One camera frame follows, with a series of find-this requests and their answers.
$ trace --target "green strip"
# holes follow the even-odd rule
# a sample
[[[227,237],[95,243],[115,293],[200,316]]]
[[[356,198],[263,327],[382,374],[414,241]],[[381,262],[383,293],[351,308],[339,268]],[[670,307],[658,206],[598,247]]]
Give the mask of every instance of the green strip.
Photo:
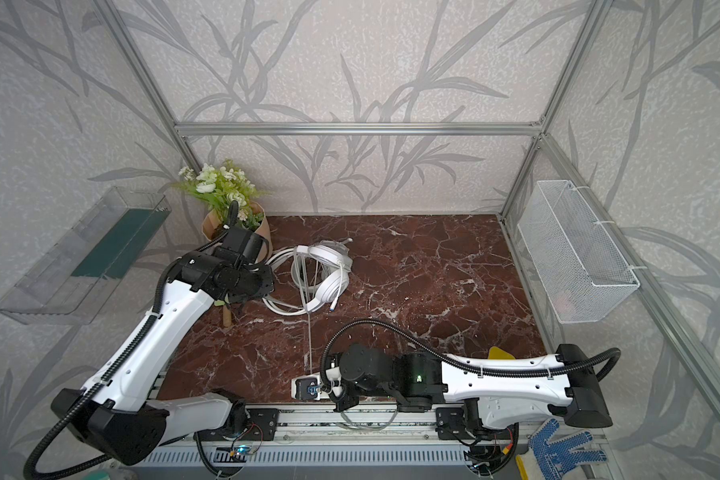
[[[130,209],[86,255],[72,276],[121,279],[170,212]]]

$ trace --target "red marble surface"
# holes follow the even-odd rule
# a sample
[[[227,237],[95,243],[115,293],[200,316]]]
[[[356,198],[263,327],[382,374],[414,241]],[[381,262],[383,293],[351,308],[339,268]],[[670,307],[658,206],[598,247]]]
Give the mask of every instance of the red marble surface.
[[[312,370],[346,322],[373,316],[394,322],[441,352],[488,357],[496,345],[516,357],[544,354],[496,216],[275,216],[276,248],[354,239],[347,291],[336,310],[311,314]],[[278,269],[275,297],[298,303],[290,260]],[[359,326],[336,341],[390,354],[412,345],[378,327]],[[291,402],[290,379],[310,373],[306,316],[282,317],[249,302],[224,329],[213,307],[179,345],[160,399],[223,388],[248,403]]]

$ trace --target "wire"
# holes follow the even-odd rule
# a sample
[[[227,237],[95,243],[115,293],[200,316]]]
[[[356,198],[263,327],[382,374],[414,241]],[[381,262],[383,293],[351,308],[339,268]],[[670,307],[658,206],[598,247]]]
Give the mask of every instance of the wire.
[[[496,472],[498,472],[499,470],[501,470],[502,468],[507,466],[509,461],[514,456],[514,453],[518,449],[518,444],[514,441],[514,439],[516,437],[518,437],[518,435],[520,434],[520,424],[515,423],[511,426],[511,428],[508,427],[507,430],[509,431],[510,444],[507,447],[505,447],[505,449],[506,448],[509,449],[509,451],[506,454],[504,454],[500,457],[493,456],[489,459],[483,459],[478,456],[475,456],[474,454],[471,454],[470,452],[464,452],[465,457],[476,459],[478,462],[480,462],[479,464],[474,465],[474,466],[467,466],[467,468],[469,469],[470,472],[474,473],[475,475],[477,475],[479,477],[489,477],[489,476],[493,477],[493,475]],[[494,460],[496,458],[500,459],[499,463],[496,466],[492,466],[491,464],[494,462]]]
[[[262,447],[262,445],[264,444],[264,431],[262,430],[262,428],[261,428],[260,426],[258,426],[258,425],[255,424],[255,423],[253,424],[253,426],[259,429],[259,435],[260,435],[261,437],[260,437],[260,439],[259,439],[259,446],[256,447],[256,450],[254,450],[253,452],[249,452],[247,455],[253,455],[254,453],[258,452],[259,449],[260,449],[260,448]]]
[[[464,440],[462,440],[461,438],[457,437],[456,434],[453,433],[451,430],[446,430],[445,428],[442,428],[442,432],[447,432],[450,436],[452,436],[452,437],[454,438],[454,440],[457,440],[459,443],[461,443],[461,445],[463,445],[463,446],[465,446],[465,447],[474,447],[474,446],[476,446],[476,445],[478,444],[478,442],[480,442],[480,440],[478,440],[477,438],[475,438],[475,439],[474,439],[474,442],[472,442],[472,443],[466,443]]]
[[[272,272],[274,273],[275,270],[277,270],[277,267],[279,267],[281,264],[284,264],[289,258],[293,257],[293,262],[291,264],[291,278],[293,280],[293,283],[296,284],[296,287],[299,290],[299,299],[301,301],[301,305],[291,305],[290,303],[282,302],[280,300],[277,300],[275,298],[272,298],[271,296],[265,296],[262,298],[262,302],[264,305],[270,309],[272,312],[282,315],[282,316],[297,316],[297,315],[309,315],[310,311],[307,310],[307,304],[314,298],[314,295],[317,293],[317,289],[320,286],[320,283],[317,283],[317,274],[318,270],[322,272],[322,279],[325,280],[328,278],[328,275],[332,273],[335,270],[339,270],[341,272],[346,271],[349,272],[348,269],[345,269],[345,265],[343,265],[340,261],[336,264],[333,264],[331,262],[325,262],[322,260],[315,259],[316,262],[316,271],[315,271],[315,282],[314,284],[309,284],[309,274],[307,271],[306,266],[306,259],[312,258],[305,254],[298,254],[296,252],[296,247],[290,246],[288,248],[283,248],[278,251],[276,251],[272,256],[269,258],[269,260],[266,262],[267,265],[270,265],[272,267]],[[337,289],[336,297],[332,297],[331,301],[336,301],[338,296],[340,296],[346,288],[346,284],[342,281],[342,277],[340,277],[339,280],[339,287]]]
[[[237,223],[237,212],[240,209],[240,206],[237,203],[237,200],[232,200],[230,204],[230,208],[226,211],[226,223],[224,224],[224,231],[221,232],[219,236],[208,242],[207,244],[200,246],[195,249],[197,252],[204,252],[205,250],[208,250],[212,246],[218,244],[224,238],[226,237],[227,233],[229,233],[229,228]]]
[[[531,369],[518,369],[518,370],[503,370],[503,369],[487,369],[482,366],[474,366],[468,363],[462,363],[459,360],[452,359],[451,357],[442,355],[439,352],[434,351],[430,346],[426,345],[425,343],[422,343],[419,339],[415,338],[411,333],[406,332],[405,330],[402,330],[396,325],[393,325],[391,323],[387,323],[381,320],[377,319],[363,319],[363,320],[355,320],[354,322],[347,323],[342,328],[340,328],[334,336],[328,341],[326,344],[326,348],[322,351],[322,356],[320,358],[320,380],[322,383],[322,390],[324,392],[327,392],[331,389],[330,381],[328,380],[328,374],[326,371],[327,363],[328,363],[328,354],[331,351],[331,347],[333,346],[334,342],[344,334],[347,330],[353,328],[357,325],[376,325],[383,327],[387,330],[391,330],[394,333],[402,336],[406,340],[412,342],[415,345],[418,345],[420,348],[422,348],[424,351],[432,354],[439,360],[441,360],[444,363],[449,364],[450,366],[456,367],[460,370],[464,370],[465,372],[472,372],[472,373],[480,373],[484,376],[495,376],[499,378],[538,378],[538,377],[544,377],[547,375],[567,375],[571,372],[577,372],[579,370],[586,370],[590,369],[593,366],[597,365],[598,363],[602,363],[605,360],[607,360],[607,364],[603,367],[602,370],[598,373],[602,373],[605,371],[603,377],[612,370],[618,362],[619,357],[621,356],[621,350],[617,348],[611,348],[608,349],[602,353],[599,353],[587,360],[583,360],[582,362],[576,362],[572,363],[570,365],[566,366],[560,366],[555,367],[553,369],[548,370],[531,370]]]
[[[216,477],[216,478],[231,478],[231,477],[237,475],[237,473],[240,470],[242,470],[242,467],[237,467],[237,470],[235,470],[233,473],[225,474],[221,470],[217,469],[216,467],[213,466],[211,461],[206,456],[206,451],[202,449],[202,441],[200,440],[200,435],[198,435],[198,432],[195,432],[195,434],[192,437],[195,439],[195,446],[197,447],[197,453],[200,455],[200,461],[202,462],[202,466],[204,466],[206,468],[206,470],[211,472],[214,477]]]
[[[341,412],[342,418],[344,418],[344,421],[346,423],[337,423],[336,426],[344,428],[345,430],[372,430],[378,432],[379,430],[383,430],[387,427],[389,427],[392,422],[394,421],[394,418],[398,416],[398,408],[395,406],[394,413],[392,414],[392,417],[387,420],[386,423],[381,424],[380,426],[370,426],[370,425],[362,425],[360,423],[356,423],[353,420],[351,420],[349,417],[347,417],[347,414],[344,412]]]
[[[235,456],[237,455],[237,453],[235,453],[235,443],[236,443],[238,440],[240,440],[240,438],[241,438],[242,436],[244,436],[245,434],[247,434],[248,432],[250,432],[250,431],[251,431],[251,428],[253,428],[253,423],[251,423],[251,424],[248,426],[248,428],[246,428],[245,430],[243,430],[240,435],[238,435],[237,437],[235,437],[234,440],[232,440],[232,446],[230,447],[230,456],[232,457],[232,461],[233,461],[233,462],[236,462]]]
[[[101,380],[96,382],[91,388],[86,391],[86,393],[82,395],[82,397],[77,399],[76,403],[73,404],[69,410],[67,410],[66,414],[64,414],[64,417],[62,417],[56,423],[56,425],[54,425],[53,427],[51,427],[50,430],[48,430],[48,433],[46,433],[45,436],[40,439],[40,441],[34,447],[29,456],[27,456],[27,461],[24,464],[24,469],[22,471],[26,480],[58,480],[58,478],[68,477],[70,475],[82,472],[83,470],[87,470],[88,468],[91,468],[93,466],[97,466],[110,458],[110,456],[108,455],[102,455],[97,456],[96,458],[92,458],[91,460],[88,460],[86,462],[79,463],[76,466],[57,470],[56,472],[38,472],[38,463],[40,461],[40,457],[43,456],[43,453],[45,453],[46,449],[48,449],[48,446],[50,446],[52,441],[61,433],[61,431],[64,430],[64,428],[69,425],[72,420],[74,420],[74,418],[80,413],[80,411],[86,407],[88,402],[90,402],[91,399],[96,396],[99,390],[103,389],[104,386],[108,383],[108,381],[112,379],[117,370],[125,363],[125,360],[128,360],[130,354],[134,352],[136,347],[138,347],[146,334],[150,331],[155,321],[157,321],[160,315],[160,311],[163,308],[163,292],[165,291],[165,284],[168,280],[168,274],[173,269],[174,265],[178,264],[179,260],[180,259],[178,258],[175,259],[163,270],[163,273],[160,274],[160,278],[157,281],[157,286],[155,287],[154,302],[152,304],[152,314],[146,319],[134,339],[130,341],[130,343],[128,344],[128,346],[125,347],[125,349],[123,349],[122,353],[119,354],[118,357],[112,362],[112,365],[110,365],[110,367],[106,369],[104,374],[102,374],[101,376]]]

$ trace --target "wallpaper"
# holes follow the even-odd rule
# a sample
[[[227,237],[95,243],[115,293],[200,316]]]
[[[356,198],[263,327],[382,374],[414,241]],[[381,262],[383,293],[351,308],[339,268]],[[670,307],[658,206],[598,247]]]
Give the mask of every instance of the wallpaper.
[[[612,9],[552,131],[720,364],[720,2]]]
[[[141,319],[156,270],[200,242],[202,209],[167,185],[180,156],[108,33],[87,24],[90,10],[0,1],[0,296],[113,185],[165,191],[173,212],[90,325],[0,314],[0,480],[22,478],[56,422],[56,392],[79,387]],[[64,432],[40,468],[94,454]]]
[[[618,365],[600,386],[614,420],[606,436],[624,478],[720,480],[720,423],[638,296],[599,322],[557,321],[517,225],[535,182],[560,178],[539,153],[507,217],[516,260],[540,308],[542,334],[552,345],[575,343],[588,355],[621,349]]]
[[[500,210],[529,143],[353,135],[206,137],[192,147],[210,164],[233,159],[270,193],[259,203],[272,214],[465,214]]]
[[[174,117],[534,121],[590,0],[116,0]]]

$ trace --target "aluminum frame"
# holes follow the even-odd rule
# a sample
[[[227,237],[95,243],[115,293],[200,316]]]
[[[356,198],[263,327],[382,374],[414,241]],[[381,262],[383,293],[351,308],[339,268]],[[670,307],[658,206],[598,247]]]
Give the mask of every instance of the aluminum frame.
[[[577,187],[588,187],[584,178],[572,165],[566,153],[550,134],[543,134],[539,139],[540,151],[549,159],[557,173],[573,182]],[[603,205],[589,188],[579,190],[586,202],[592,207],[595,215],[606,222],[613,222]],[[640,255],[634,250],[621,229],[614,223],[604,223],[605,228],[614,239],[619,251],[627,263],[634,266],[645,266]],[[688,325],[686,319],[678,311],[672,299],[662,288],[659,281],[648,269],[634,270],[640,282],[637,291],[640,300],[650,314],[659,331],[662,332],[672,350],[677,355],[689,375],[693,378],[699,392],[709,404],[715,416],[720,420],[720,367],[712,355],[701,344],[699,337]]]
[[[194,152],[190,149],[185,139],[174,129],[176,120],[173,117],[173,113],[165,101],[165,98],[160,93],[157,82],[146,66],[133,37],[128,33],[128,27],[125,26],[123,18],[117,12],[117,7],[112,0],[91,0],[91,3],[94,6],[96,15],[104,24],[106,30],[114,40],[115,45],[125,57],[128,67],[134,73],[136,80],[144,90],[144,95],[149,99],[150,103],[152,103],[157,117],[173,141],[173,145],[179,151],[186,164],[193,168],[195,172],[200,172],[200,162],[197,161]]]
[[[353,123],[353,122],[194,122],[178,123],[185,137],[207,135],[538,135],[538,122]]]
[[[515,269],[518,271],[520,284],[523,286],[523,290],[525,291],[525,297],[528,299],[528,306],[530,306],[530,312],[534,315],[536,327],[539,329],[539,334],[541,334],[541,342],[544,344],[544,350],[547,353],[554,353],[555,348],[554,342],[552,341],[552,335],[549,334],[547,326],[541,319],[539,306],[536,303],[534,294],[530,289],[530,281],[525,274],[525,269],[520,266],[520,255],[518,255],[518,251],[514,247],[514,243],[510,238],[509,229],[507,228],[505,218],[501,215],[498,215],[498,217],[499,225],[501,226],[501,233],[504,234],[504,241],[507,242],[507,246],[509,247],[509,253],[510,255],[512,255],[512,263],[514,264]]]
[[[584,22],[581,24],[581,30],[579,30],[579,34],[576,37],[576,42],[574,42],[574,47],[570,50],[570,55],[568,55],[565,66],[563,66],[563,71],[560,72],[560,77],[557,79],[557,84],[552,91],[547,107],[541,115],[540,134],[549,132],[552,121],[557,116],[557,112],[560,110],[565,96],[570,90],[571,85],[573,85],[579,70],[581,70],[581,65],[584,63],[586,54],[592,49],[597,33],[600,31],[600,27],[603,26],[605,17],[613,2],[614,0],[594,0],[589,11],[587,11]],[[506,216],[509,212],[510,206],[518,196],[520,187],[525,183],[530,169],[533,168],[536,151],[539,149],[538,136],[533,140],[528,152],[526,152],[525,159],[523,159],[523,164],[518,171],[518,176],[514,179],[514,183],[512,183],[512,188],[509,191],[507,200],[504,202],[504,206],[501,207],[501,215],[503,216]]]

